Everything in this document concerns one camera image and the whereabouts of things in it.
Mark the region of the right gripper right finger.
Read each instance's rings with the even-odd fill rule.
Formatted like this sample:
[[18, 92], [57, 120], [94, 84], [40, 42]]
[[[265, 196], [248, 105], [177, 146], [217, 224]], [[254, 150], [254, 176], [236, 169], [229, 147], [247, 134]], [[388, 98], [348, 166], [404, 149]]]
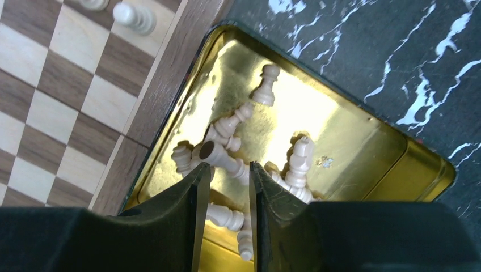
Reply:
[[437, 202], [304, 203], [250, 163], [256, 271], [479, 271], [463, 224]]

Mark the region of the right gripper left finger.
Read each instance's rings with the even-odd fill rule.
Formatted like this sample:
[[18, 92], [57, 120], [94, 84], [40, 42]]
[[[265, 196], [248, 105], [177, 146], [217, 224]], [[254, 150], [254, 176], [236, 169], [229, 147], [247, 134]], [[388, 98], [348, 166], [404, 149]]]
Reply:
[[196, 271], [210, 166], [116, 216], [77, 207], [1, 208], [2, 271]]

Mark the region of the light chess piece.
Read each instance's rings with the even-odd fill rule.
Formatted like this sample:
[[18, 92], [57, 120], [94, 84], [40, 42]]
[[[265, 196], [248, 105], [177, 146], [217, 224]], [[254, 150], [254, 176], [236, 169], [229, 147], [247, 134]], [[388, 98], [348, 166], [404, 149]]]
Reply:
[[145, 6], [119, 2], [112, 12], [116, 23], [143, 36], [151, 34], [157, 24], [155, 13]]
[[89, 11], [105, 10], [109, 4], [109, 0], [77, 0], [79, 5]]

